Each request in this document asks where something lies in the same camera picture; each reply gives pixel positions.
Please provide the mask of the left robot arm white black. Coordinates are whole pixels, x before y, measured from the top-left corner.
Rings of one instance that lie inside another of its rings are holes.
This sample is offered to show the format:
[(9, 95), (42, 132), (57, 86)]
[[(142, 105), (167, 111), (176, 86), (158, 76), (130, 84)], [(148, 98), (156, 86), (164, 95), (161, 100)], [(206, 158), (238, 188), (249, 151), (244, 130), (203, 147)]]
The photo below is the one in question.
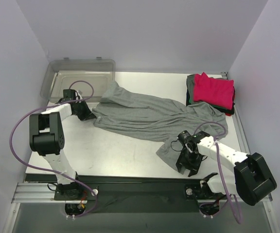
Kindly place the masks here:
[(77, 172), (71, 167), (63, 151), (65, 137), (62, 121), (76, 116), (80, 121), (94, 119), (95, 116), (85, 101), (60, 103), (42, 113), (29, 116), (30, 148), (43, 157), (56, 174), (59, 185), (67, 185), (65, 193), (77, 200), (82, 196), (83, 188), (75, 183)]

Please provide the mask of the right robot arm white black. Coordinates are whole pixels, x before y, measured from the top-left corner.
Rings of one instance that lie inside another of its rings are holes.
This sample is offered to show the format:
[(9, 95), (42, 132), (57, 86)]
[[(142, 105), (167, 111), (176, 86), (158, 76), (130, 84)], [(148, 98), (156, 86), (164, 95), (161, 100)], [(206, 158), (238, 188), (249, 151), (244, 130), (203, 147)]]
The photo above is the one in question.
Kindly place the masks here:
[(231, 176), (222, 171), (213, 172), (200, 180), (198, 193), (205, 198), (215, 195), (236, 195), (246, 204), (254, 206), (277, 188), (277, 183), (264, 159), (259, 153), (247, 154), (230, 148), (206, 132), (190, 135), (183, 131), (177, 137), (182, 151), (176, 162), (177, 170), (189, 170), (189, 176), (196, 175), (204, 157), (218, 163), (218, 168), (227, 168)]

